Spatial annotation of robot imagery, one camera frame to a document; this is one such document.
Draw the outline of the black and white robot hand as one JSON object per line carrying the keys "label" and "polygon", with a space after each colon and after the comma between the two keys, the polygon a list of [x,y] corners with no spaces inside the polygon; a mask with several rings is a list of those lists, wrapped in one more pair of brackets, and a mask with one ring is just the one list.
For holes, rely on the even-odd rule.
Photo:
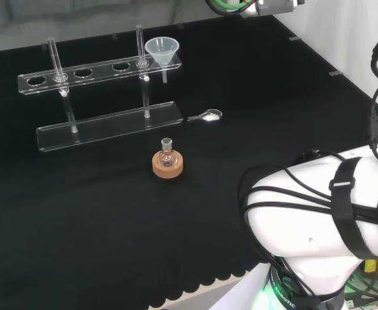
{"label": "black and white robot hand", "polygon": [[244,12],[243,17],[262,17],[293,12],[305,0],[258,0],[254,1]]}

